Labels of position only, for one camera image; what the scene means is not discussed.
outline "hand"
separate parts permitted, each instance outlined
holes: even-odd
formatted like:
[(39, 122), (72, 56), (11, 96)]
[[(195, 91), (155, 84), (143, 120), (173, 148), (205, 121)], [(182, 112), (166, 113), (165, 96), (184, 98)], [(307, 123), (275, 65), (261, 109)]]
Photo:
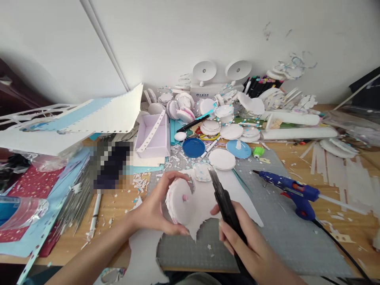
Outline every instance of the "hand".
[[(232, 201), (240, 226), (247, 237), (248, 245), (224, 221), (219, 222), (219, 239), (232, 255), (237, 253), (244, 266), (261, 285), (266, 284), (306, 284), (291, 271), (276, 255), (242, 205)], [(219, 206), (211, 210), (212, 215), (219, 213)]]
[(178, 171), (165, 172), (158, 185), (153, 189), (152, 193), (138, 206), (134, 212), (134, 220), (136, 228), (149, 228), (153, 230), (161, 230), (169, 235), (188, 236), (189, 231), (181, 224), (173, 224), (168, 221), (162, 214), (162, 201), (166, 197), (169, 185), (175, 178), (183, 178), (189, 181), (189, 177)]

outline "black scissors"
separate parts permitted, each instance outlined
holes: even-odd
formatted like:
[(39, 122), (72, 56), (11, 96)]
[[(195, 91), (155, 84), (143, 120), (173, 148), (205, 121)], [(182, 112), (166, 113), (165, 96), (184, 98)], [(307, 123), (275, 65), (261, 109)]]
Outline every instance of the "black scissors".
[[(220, 213), (222, 214), (223, 220), (229, 224), (229, 226), (239, 235), (245, 244), (247, 244), (247, 238), (241, 229), (239, 219), (236, 215), (234, 206), (232, 205), (230, 194), (225, 190), (218, 178), (218, 175), (215, 170), (209, 169), (211, 180), (215, 189), (215, 198), (219, 205)], [(252, 276), (249, 274), (248, 270), (245, 268), (240, 257), (235, 253), (235, 259), (237, 267), (241, 274), (252, 279)]]

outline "white wall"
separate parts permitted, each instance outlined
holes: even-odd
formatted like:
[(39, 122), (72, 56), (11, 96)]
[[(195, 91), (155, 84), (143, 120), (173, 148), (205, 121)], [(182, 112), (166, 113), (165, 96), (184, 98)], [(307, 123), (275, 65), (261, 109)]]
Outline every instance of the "white wall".
[(141, 81), (174, 86), (204, 59), (218, 65), (213, 82), (226, 81), (224, 68), (236, 59), (252, 61), (252, 74), (264, 75), (290, 52), (308, 50), (317, 68), (283, 86), (332, 103), (380, 65), (379, 0), (90, 1), (129, 88)]
[(1, 0), (0, 58), (57, 103), (125, 93), (79, 0)]

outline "cutting mat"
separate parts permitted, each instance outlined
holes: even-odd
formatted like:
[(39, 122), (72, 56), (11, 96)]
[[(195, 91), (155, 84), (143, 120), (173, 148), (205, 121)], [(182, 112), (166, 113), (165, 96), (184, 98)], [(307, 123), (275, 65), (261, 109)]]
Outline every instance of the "cutting mat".
[[(186, 161), (180, 154), (176, 156), (180, 161), (171, 159), (172, 166), (165, 165), (166, 171), (189, 169), (197, 162), (197, 159)], [(261, 163), (251, 156), (251, 162), (237, 160), (235, 169), (252, 190), (248, 195), (264, 223), (260, 231), (268, 243), (299, 275), (353, 277), (333, 241), (312, 222), (299, 218), (294, 212), (294, 203), (280, 195), (280, 189), (266, 185), (258, 175), (249, 173), (255, 169), (289, 177), (273, 150), (266, 150), (263, 157), (269, 159), (270, 164)], [(156, 175), (159, 173), (163, 171), (151, 174), (148, 192), (157, 185)], [(201, 225), (196, 243), (190, 237), (163, 235), (157, 257), (163, 267), (238, 271), (234, 257), (219, 241), (218, 220), (213, 218)]]

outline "blue glue gun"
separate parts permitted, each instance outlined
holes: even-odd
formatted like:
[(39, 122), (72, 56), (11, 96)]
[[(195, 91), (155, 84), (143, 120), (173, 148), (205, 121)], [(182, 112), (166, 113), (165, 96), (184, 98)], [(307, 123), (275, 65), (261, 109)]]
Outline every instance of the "blue glue gun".
[(315, 212), (310, 205), (309, 201), (315, 202), (319, 197), (319, 190), (309, 185), (303, 185), (299, 182), (280, 176), (267, 171), (256, 171), (261, 178), (266, 182), (277, 186), (284, 192), (284, 196), (291, 198), (296, 204), (296, 214), (304, 220), (314, 220)]

